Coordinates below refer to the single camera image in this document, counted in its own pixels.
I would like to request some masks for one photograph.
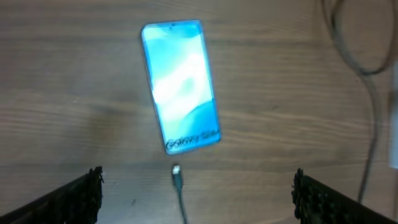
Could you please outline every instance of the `black cable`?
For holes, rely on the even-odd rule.
[[[333,40],[334,46],[335,46],[336,50],[338,51],[338,53],[340,54],[341,58],[347,64],[347,66],[349,66],[352,70],[354,70],[355,74],[363,82],[365,88],[367,89],[367,91],[369,93],[369,97],[370,97],[371,104],[372,104],[373,137],[372,137],[371,143],[369,145],[368,159],[366,160],[365,169],[363,172],[363,177],[362,177],[362,181],[361,181],[361,185],[359,187],[359,193],[358,193],[358,202],[362,203],[364,193],[366,190],[366,184],[368,182],[368,177],[369,177],[369,173],[370,173],[371,166],[372,166],[374,153],[377,148],[377,142],[379,139],[379,132],[380,132],[380,124],[382,123],[379,94],[377,92],[377,89],[376,89],[373,81],[370,78],[370,75],[377,75],[381,72],[384,72],[393,63],[394,56],[395,56],[396,33],[397,33],[396,3],[395,3],[395,0],[391,0],[391,9],[392,9],[392,15],[393,15],[392,37],[391,37],[390,46],[389,46],[387,55],[378,68],[376,68],[374,70],[368,70],[368,69],[363,68],[354,59],[354,57],[350,54],[350,52],[347,49],[346,44],[344,42],[344,38],[340,32],[340,16],[341,16],[341,10],[343,8],[343,3],[345,2],[345,0],[337,0],[335,5],[333,6],[333,9],[331,10],[330,17],[327,13],[325,1],[326,0],[321,0],[323,18],[328,27],[328,31],[329,31],[330,37]]]
[[[183,220],[184,224],[187,224],[188,223],[187,214],[185,213],[185,207],[184,207],[184,203],[182,200],[183,179],[182,179],[181,168],[179,165],[173,166],[172,178],[173,178],[173,184],[174,184],[175,190],[177,191],[177,195],[178,195],[178,203],[180,205],[182,220]]]

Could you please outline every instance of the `wooden desk surface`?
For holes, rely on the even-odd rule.
[[[376,66],[389,1],[350,1],[343,31]],[[222,141],[165,155],[139,33],[150,22],[203,21]],[[387,99],[364,203],[393,216]],[[341,61],[315,0],[2,0],[0,214],[101,165],[98,223],[180,223],[170,167],[181,163],[190,223],[298,223],[301,167],[356,198],[371,138],[362,83]]]

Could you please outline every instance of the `phone screen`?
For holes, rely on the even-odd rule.
[[[141,35],[166,153],[218,142],[220,125],[200,21],[148,24]]]

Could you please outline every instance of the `charging cable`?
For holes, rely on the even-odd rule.
[[[187,214],[185,213],[184,203],[182,200],[182,186],[183,186],[183,179],[181,174],[181,168],[179,165],[174,165],[172,169],[172,178],[175,190],[177,191],[178,195],[178,203],[180,204],[180,211],[181,216],[184,224],[188,223]]]

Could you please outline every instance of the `smartphone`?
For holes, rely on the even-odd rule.
[[[148,24],[141,37],[166,153],[178,154],[220,141],[201,22]]]

